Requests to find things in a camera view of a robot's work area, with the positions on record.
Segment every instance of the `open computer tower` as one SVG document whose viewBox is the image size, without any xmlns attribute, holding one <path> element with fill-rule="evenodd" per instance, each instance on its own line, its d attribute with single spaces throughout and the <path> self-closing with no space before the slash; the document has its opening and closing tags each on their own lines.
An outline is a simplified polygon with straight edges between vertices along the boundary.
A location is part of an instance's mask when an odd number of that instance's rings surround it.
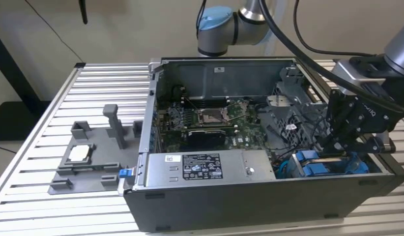
<svg viewBox="0 0 404 236">
<path fill-rule="evenodd" d="M 404 181 L 390 154 L 358 153 L 360 173 L 280 170 L 298 150 L 322 150 L 328 94 L 295 58 L 155 60 L 135 182 L 122 182 L 139 229 L 342 218 L 387 195 Z"/>
</svg>

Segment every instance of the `metal frame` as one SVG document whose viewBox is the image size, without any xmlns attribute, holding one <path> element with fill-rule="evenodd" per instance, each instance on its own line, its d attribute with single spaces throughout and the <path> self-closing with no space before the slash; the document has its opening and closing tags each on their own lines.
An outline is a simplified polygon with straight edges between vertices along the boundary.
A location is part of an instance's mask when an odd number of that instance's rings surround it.
<svg viewBox="0 0 404 236">
<path fill-rule="evenodd" d="M 331 60 L 319 63 L 328 70 L 335 65 Z M 147 80 L 147 68 L 147 64 L 87 64 L 84 70 L 92 72 L 88 76 L 79 76 L 82 69 L 71 74 L 0 178 L 0 235 L 146 235 L 138 231 L 124 199 L 116 191 L 51 196 L 47 184 L 71 139 L 67 128 L 71 121 L 87 119 L 95 127 L 108 126 L 99 114 L 104 103 L 114 101 L 122 104 L 119 113 L 124 123 L 131 123 L 134 116 L 144 113 L 139 95 L 148 94 L 148 90 L 136 89 L 142 86 L 134 82 Z M 404 168 L 404 119 L 391 137 L 398 146 L 398 153 L 392 156 Z M 294 222 L 192 233 L 196 236 L 404 234 L 404 184 L 388 196 L 368 199 L 343 221 Z"/>
</svg>

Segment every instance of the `barcode label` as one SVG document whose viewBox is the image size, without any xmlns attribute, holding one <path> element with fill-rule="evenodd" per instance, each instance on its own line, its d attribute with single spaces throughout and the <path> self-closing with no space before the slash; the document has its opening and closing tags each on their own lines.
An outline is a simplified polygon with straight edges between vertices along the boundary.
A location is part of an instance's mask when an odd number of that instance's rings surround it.
<svg viewBox="0 0 404 236">
<path fill-rule="evenodd" d="M 166 162 L 180 162 L 182 156 L 180 155 L 167 155 Z"/>
</svg>

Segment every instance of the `white wall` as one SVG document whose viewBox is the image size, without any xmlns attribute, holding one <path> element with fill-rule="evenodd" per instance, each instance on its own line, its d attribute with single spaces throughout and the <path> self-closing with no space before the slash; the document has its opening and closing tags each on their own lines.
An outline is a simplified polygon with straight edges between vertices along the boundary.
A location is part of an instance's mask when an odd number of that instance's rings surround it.
<svg viewBox="0 0 404 236">
<path fill-rule="evenodd" d="M 198 56 L 195 20 L 202 0 L 88 0 L 88 25 L 78 0 L 30 2 L 86 62 Z M 244 2 L 208 0 L 207 7 L 228 5 L 236 10 Z M 0 38 L 42 99 L 52 99 L 79 59 L 23 0 L 0 0 Z M 235 46 L 228 55 L 262 53 L 260 46 Z"/>
<path fill-rule="evenodd" d="M 203 0 L 30 0 L 86 62 L 148 62 L 198 55 L 195 19 Z M 283 29 L 294 41 L 294 0 Z M 235 10 L 246 0 L 208 0 Z M 299 24 L 312 46 L 378 53 L 404 24 L 404 0 L 303 0 Z M 79 59 L 23 0 L 0 0 L 0 38 L 42 99 L 52 99 Z M 230 56 L 260 56 L 264 46 L 231 46 Z M 291 55 L 283 45 L 275 55 Z M 314 55 L 314 58 L 334 58 Z M 18 100 L 0 74 L 0 103 Z"/>
<path fill-rule="evenodd" d="M 295 0 L 287 2 L 282 28 L 284 33 L 307 52 L 299 42 L 292 24 Z M 302 0 L 298 14 L 304 41 L 318 49 L 383 53 L 384 46 L 404 25 L 404 0 Z M 292 53 L 279 42 L 276 55 Z M 342 58 L 308 52 L 316 59 Z"/>
</svg>

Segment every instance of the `motherboard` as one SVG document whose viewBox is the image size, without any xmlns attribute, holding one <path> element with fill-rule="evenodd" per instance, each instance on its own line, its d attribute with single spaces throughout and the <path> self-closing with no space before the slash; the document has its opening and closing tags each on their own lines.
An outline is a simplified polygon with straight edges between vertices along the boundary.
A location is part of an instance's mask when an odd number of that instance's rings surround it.
<svg viewBox="0 0 404 236">
<path fill-rule="evenodd" d="M 202 108 L 198 101 L 172 102 L 158 112 L 162 151 L 266 150 L 271 147 L 250 99 L 226 99 Z"/>
</svg>

